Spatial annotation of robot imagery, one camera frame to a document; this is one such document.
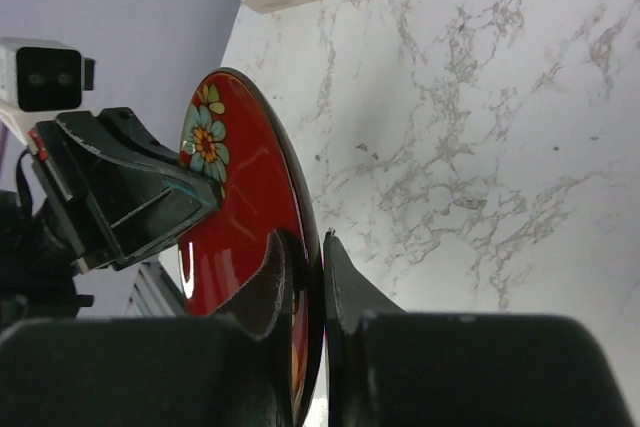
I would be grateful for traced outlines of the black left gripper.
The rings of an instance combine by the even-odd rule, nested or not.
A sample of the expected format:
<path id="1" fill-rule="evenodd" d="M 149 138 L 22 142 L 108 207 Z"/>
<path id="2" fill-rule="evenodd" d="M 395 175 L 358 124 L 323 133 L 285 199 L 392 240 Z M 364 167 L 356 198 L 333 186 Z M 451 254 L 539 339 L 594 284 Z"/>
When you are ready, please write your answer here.
<path id="1" fill-rule="evenodd" d="M 90 111 L 61 113 L 24 150 L 46 197 L 33 207 L 24 170 L 1 193 L 1 314 L 75 317 L 94 303 L 81 270 L 124 268 L 174 245 L 221 204 L 221 184 L 114 133 Z"/>

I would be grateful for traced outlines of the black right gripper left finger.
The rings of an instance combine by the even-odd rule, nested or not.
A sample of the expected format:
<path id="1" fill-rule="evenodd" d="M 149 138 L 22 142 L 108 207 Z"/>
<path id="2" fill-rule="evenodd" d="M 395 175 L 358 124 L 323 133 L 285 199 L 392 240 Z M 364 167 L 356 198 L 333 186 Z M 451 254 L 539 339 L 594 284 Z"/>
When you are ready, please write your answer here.
<path id="1" fill-rule="evenodd" d="M 5 426 L 289 426 L 292 267 L 280 232 L 206 317 L 29 320 L 1 336 Z"/>

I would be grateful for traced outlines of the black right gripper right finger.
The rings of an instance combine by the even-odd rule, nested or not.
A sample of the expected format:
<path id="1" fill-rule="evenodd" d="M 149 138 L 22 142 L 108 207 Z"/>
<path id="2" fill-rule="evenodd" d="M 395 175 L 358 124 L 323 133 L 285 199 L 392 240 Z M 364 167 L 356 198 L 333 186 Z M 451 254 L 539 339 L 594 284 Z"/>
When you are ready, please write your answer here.
<path id="1" fill-rule="evenodd" d="M 407 312 L 324 239 L 333 426 L 629 426 L 606 357 L 552 315 Z"/>

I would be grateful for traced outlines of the red floral plate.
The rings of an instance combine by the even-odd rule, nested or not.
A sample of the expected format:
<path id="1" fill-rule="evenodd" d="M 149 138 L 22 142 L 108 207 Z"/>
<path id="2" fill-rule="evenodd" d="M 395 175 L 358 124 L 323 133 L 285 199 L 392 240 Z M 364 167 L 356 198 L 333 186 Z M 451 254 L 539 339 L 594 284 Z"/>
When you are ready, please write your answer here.
<path id="1" fill-rule="evenodd" d="M 274 109 L 244 74 L 219 68 L 187 108 L 179 164 L 220 186 L 218 209 L 182 235 L 179 272 L 186 310 L 215 312 L 257 273 L 267 238 L 280 230 L 293 262 L 293 423 L 303 425 L 320 367 L 322 256 L 309 190 Z"/>

